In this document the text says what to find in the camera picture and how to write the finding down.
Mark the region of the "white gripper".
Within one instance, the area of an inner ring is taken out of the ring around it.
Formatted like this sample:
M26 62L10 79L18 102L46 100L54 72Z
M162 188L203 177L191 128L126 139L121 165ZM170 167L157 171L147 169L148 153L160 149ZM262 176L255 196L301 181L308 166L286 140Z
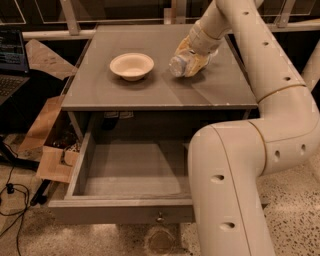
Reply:
M220 39L211 38L197 21L175 50L175 56L184 56L185 77L196 75L210 61L209 54L214 53L221 44Z

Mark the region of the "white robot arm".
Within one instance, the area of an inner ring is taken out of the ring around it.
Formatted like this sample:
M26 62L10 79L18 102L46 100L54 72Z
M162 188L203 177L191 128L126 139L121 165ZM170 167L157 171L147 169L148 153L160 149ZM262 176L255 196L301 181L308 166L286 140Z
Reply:
M207 125L191 139L188 172L202 256L275 256L259 176L292 168L319 146L319 110L257 11L263 0L212 0L170 64L195 75L234 34L260 116Z

